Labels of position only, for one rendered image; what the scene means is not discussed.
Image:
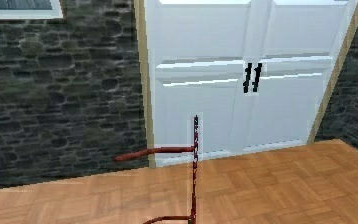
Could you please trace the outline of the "white double room door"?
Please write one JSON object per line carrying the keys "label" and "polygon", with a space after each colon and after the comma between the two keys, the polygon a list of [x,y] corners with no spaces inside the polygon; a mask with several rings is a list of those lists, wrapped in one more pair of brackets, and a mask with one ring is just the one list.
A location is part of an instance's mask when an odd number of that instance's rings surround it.
{"label": "white double room door", "polygon": [[314,141],[358,25],[358,0],[134,6],[149,147],[192,145],[195,116],[202,160]]}

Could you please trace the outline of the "red metal rack stand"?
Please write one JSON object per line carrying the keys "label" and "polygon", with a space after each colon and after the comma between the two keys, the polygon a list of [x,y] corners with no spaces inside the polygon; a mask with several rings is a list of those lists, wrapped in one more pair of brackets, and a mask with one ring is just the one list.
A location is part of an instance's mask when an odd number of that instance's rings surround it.
{"label": "red metal rack stand", "polygon": [[167,221],[167,220],[185,220],[187,224],[196,224],[197,222],[197,195],[196,195],[196,186],[197,186],[197,167],[198,167],[198,151],[199,151],[199,117],[195,116],[193,118],[193,145],[188,147],[158,147],[158,148],[147,148],[137,152],[126,153],[122,155],[115,156],[113,158],[114,162],[121,162],[127,160],[137,159],[142,156],[159,154],[159,153],[192,153],[192,194],[191,194],[191,209],[189,215],[184,216],[160,216],[155,217],[150,220],[145,221],[143,224],[154,224],[158,221]]}

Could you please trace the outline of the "white framed window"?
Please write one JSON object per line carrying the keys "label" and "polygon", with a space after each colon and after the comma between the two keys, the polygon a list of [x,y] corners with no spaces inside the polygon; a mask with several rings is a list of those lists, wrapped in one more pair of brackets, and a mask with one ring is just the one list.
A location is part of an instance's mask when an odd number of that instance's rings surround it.
{"label": "white framed window", "polygon": [[61,0],[0,0],[0,20],[61,19]]}

